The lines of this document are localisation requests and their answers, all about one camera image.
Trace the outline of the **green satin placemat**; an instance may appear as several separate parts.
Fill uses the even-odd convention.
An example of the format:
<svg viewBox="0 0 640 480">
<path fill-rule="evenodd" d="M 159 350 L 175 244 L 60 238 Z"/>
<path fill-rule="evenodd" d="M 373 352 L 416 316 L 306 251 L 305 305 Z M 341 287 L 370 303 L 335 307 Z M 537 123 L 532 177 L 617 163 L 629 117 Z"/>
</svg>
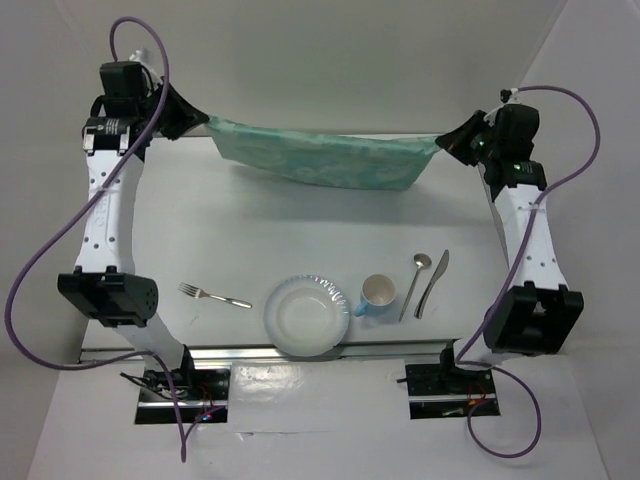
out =
<svg viewBox="0 0 640 480">
<path fill-rule="evenodd" d="M 440 148 L 434 136 L 390 140 L 250 126 L 212 116 L 205 125 L 220 155 L 316 186 L 405 191 Z"/>
</svg>

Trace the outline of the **white bowl plate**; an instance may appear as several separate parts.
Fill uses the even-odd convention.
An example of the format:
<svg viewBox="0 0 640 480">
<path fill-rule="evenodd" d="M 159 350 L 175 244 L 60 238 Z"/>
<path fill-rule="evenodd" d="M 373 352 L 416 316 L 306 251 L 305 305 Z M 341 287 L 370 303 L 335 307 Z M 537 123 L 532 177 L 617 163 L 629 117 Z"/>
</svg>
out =
<svg viewBox="0 0 640 480">
<path fill-rule="evenodd" d="M 317 275 L 284 280 L 268 296 L 263 311 L 266 334 L 280 348 L 335 345 L 344 338 L 349 323 L 346 296 Z"/>
</svg>

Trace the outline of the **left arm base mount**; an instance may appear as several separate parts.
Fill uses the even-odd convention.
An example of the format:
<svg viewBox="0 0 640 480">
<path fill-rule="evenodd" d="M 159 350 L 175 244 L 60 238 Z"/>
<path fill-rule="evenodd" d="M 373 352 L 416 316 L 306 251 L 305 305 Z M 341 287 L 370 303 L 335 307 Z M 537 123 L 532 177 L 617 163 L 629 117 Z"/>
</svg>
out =
<svg viewBox="0 0 640 480">
<path fill-rule="evenodd" d="M 141 375 L 124 372 L 120 377 L 138 388 L 134 423 L 136 425 L 175 424 L 176 417 L 169 386 L 145 371 Z M 176 387 L 181 418 L 185 423 L 199 420 L 205 424 L 223 424 L 228 420 L 231 370 L 214 368 L 193 371 L 192 385 Z"/>
</svg>

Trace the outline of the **blue white mug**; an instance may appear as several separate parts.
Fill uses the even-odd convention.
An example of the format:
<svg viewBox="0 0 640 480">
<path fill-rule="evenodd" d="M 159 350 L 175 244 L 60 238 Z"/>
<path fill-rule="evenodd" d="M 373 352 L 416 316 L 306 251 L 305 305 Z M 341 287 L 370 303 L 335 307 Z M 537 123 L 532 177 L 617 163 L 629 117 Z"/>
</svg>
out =
<svg viewBox="0 0 640 480">
<path fill-rule="evenodd" d="M 396 285 L 391 278 L 383 274 L 371 275 L 362 284 L 360 303 L 353 315 L 377 315 L 390 307 L 396 295 Z"/>
</svg>

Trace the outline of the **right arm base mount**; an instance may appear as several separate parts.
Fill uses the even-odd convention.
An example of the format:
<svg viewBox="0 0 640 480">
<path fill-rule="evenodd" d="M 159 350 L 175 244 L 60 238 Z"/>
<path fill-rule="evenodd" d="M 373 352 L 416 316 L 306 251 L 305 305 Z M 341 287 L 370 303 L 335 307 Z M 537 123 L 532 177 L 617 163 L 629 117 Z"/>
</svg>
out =
<svg viewBox="0 0 640 480">
<path fill-rule="evenodd" d="M 397 383 L 407 388 L 412 420 L 462 418 L 474 407 L 475 416 L 501 415 L 490 372 L 444 377 L 437 364 L 406 364 Z"/>
</svg>

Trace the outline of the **silver spoon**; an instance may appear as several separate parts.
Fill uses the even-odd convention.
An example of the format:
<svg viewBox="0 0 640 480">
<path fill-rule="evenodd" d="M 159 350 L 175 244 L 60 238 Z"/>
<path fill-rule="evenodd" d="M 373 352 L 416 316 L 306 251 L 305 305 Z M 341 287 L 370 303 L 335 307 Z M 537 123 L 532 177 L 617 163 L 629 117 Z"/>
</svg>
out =
<svg viewBox="0 0 640 480">
<path fill-rule="evenodd" d="M 414 264 L 416 266 L 416 269 L 415 269 L 414 276 L 413 276 L 412 281 L 410 283 L 410 286 L 408 288 L 407 294 L 405 296 L 404 303 L 402 305 L 402 308 L 401 308 L 401 311 L 400 311 L 400 314 L 399 314 L 399 318 L 398 318 L 399 322 L 401 322 L 403 320 L 403 318 L 404 318 L 404 316 L 406 314 L 406 311 L 408 309 L 411 297 L 412 297 L 412 295 L 414 293 L 414 290 L 415 290 L 415 287 L 416 287 L 416 284 L 418 282 L 418 279 L 419 279 L 419 276 L 420 276 L 421 272 L 423 270 L 425 270 L 425 269 L 430 268 L 431 265 L 432 265 L 431 257 L 429 255 L 425 254 L 425 253 L 416 253 L 413 256 L 413 261 L 414 261 Z"/>
</svg>

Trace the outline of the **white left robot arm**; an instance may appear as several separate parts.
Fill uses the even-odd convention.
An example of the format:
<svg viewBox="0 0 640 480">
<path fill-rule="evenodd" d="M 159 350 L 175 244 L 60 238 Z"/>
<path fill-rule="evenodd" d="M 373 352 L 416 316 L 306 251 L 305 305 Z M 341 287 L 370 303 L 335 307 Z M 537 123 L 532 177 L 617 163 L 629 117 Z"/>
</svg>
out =
<svg viewBox="0 0 640 480">
<path fill-rule="evenodd" d="M 146 372 L 176 399 L 196 390 L 189 349 L 160 319 L 154 280 L 135 272 L 134 205 L 145 153 L 154 134 L 177 140 L 204 124 L 207 114 L 189 104 L 139 60 L 105 63 L 103 95 L 83 128 L 89 174 L 87 215 L 80 253 L 59 292 L 85 317 L 118 333 L 137 351 L 151 352 Z"/>
</svg>

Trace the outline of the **silver knife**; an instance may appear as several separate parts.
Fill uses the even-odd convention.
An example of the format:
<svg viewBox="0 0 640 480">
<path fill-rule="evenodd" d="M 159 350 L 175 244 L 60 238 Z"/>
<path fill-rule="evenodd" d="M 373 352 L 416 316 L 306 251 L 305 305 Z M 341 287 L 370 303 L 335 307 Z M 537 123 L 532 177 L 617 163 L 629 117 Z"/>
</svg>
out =
<svg viewBox="0 0 640 480">
<path fill-rule="evenodd" d="M 448 265 L 449 265 L 449 261 L 450 261 L 450 251 L 448 249 L 446 249 L 439 262 L 438 265 L 436 266 L 436 269 L 431 277 L 431 279 L 429 280 L 429 283 L 427 284 L 427 287 L 425 288 L 423 294 L 421 295 L 418 304 L 414 310 L 414 317 L 416 319 L 421 319 L 423 317 L 424 314 L 424 310 L 425 310 L 425 306 L 426 303 L 429 299 L 429 296 L 431 295 L 436 283 L 441 279 L 441 277 L 445 274 Z"/>
</svg>

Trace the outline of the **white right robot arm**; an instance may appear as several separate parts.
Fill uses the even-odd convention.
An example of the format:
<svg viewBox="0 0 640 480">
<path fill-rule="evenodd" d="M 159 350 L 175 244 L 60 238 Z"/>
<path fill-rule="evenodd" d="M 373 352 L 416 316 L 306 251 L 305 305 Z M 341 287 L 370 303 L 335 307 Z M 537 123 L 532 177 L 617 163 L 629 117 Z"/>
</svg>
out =
<svg viewBox="0 0 640 480">
<path fill-rule="evenodd" d="M 505 104 L 478 110 L 437 145 L 464 165 L 482 166 L 505 237 L 509 272 L 481 326 L 450 342 L 440 355 L 436 379 L 460 391 L 507 359 L 555 355 L 584 309 L 583 295 L 562 274 L 548 222 L 547 179 L 532 160 L 539 113 Z"/>
</svg>

